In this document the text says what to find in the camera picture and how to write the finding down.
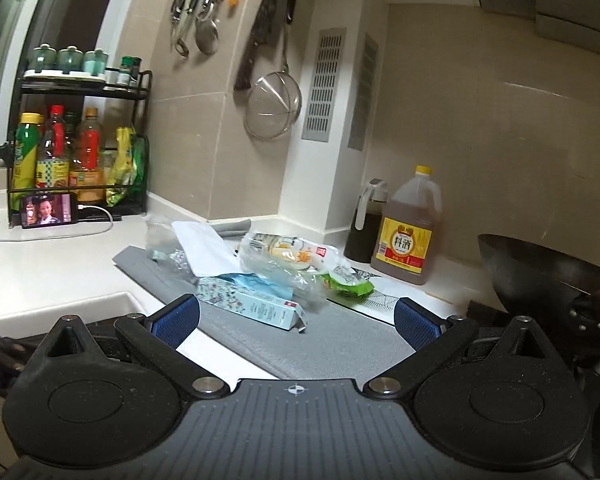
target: jar lid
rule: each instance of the jar lid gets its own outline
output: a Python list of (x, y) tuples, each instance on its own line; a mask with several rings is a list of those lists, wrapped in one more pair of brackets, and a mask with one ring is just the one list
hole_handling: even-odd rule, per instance
[(24, 113), (20, 118), (20, 122), (23, 124), (40, 124), (41, 118), (40, 114)]

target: spice rack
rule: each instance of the spice rack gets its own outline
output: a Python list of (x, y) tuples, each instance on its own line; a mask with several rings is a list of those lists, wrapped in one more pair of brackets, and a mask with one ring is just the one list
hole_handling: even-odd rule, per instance
[[(117, 68), (107, 68), (107, 80), (115, 80), (115, 73), (120, 72)], [(127, 186), (67, 186), (67, 187), (33, 187), (27, 189), (13, 188), (13, 153), (15, 146), (16, 125), (10, 128), (8, 137), (8, 146), (11, 152), (7, 163), (7, 208), (10, 211), (9, 226), (14, 227), (20, 224), (20, 212), (11, 207), (11, 198), (14, 194), (33, 194), (33, 193), (50, 193), (50, 192), (66, 192), (66, 191), (84, 191), (88, 189), (116, 189), (127, 190), (127, 195), (115, 206), (109, 207), (103, 200), (97, 205), (105, 208), (111, 213), (114, 218), (128, 215), (144, 214), (147, 211), (147, 181), (149, 174), (149, 141), (146, 138), (146, 124), (148, 121), (148, 103), (151, 98), (152, 84), (154, 74), (150, 70), (139, 73), (138, 86), (136, 88), (108, 83), (97, 83), (82, 80), (58, 79), (53, 80), (48, 77), (21, 77), (16, 81), (14, 89), (15, 99), (11, 113), (12, 119), (15, 122), (19, 120), (20, 111), (22, 108), (22, 99), (25, 95), (58, 95), (58, 96), (82, 96), (82, 97), (103, 97), (108, 99), (120, 99), (133, 102), (133, 110), (131, 115), (131, 125), (136, 130), (136, 136), (142, 139), (145, 145), (144, 156), (144, 178), (142, 182), (137, 184), (129, 184)], [(79, 218), (84, 219), (107, 219), (101, 212), (85, 209), (79, 212)]]

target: yellow seasoning bag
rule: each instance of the yellow seasoning bag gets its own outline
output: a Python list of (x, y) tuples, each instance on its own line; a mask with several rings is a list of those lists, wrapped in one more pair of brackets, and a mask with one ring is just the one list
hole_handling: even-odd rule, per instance
[[(134, 165), (131, 156), (131, 137), (134, 134), (132, 128), (118, 128), (116, 131), (116, 140), (118, 141), (118, 156), (111, 168), (107, 186), (115, 186), (120, 184), (128, 186), (133, 182)], [(127, 194), (127, 189), (107, 189), (107, 205), (115, 206)]]

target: wok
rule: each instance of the wok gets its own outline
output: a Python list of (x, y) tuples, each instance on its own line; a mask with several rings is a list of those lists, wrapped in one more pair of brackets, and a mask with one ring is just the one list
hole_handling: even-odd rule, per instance
[(505, 236), (479, 235), (478, 246), (510, 314), (533, 317), (562, 353), (600, 354), (600, 267)]

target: white charging cable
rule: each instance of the white charging cable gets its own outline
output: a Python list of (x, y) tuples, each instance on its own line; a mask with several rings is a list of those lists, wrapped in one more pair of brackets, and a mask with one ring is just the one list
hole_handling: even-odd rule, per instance
[(84, 233), (81, 235), (61, 235), (61, 236), (49, 236), (47, 238), (34, 238), (32, 240), (0, 240), (0, 242), (42, 242), (44, 240), (63, 240), (64, 238), (82, 238), (83, 236), (94, 236), (94, 235), (103, 235), (113, 229), (113, 216), (111, 213), (104, 209), (103, 207), (97, 205), (84, 205), (78, 204), (78, 209), (98, 209), (109, 217), (109, 225), (104, 231), (97, 231), (95, 233)]

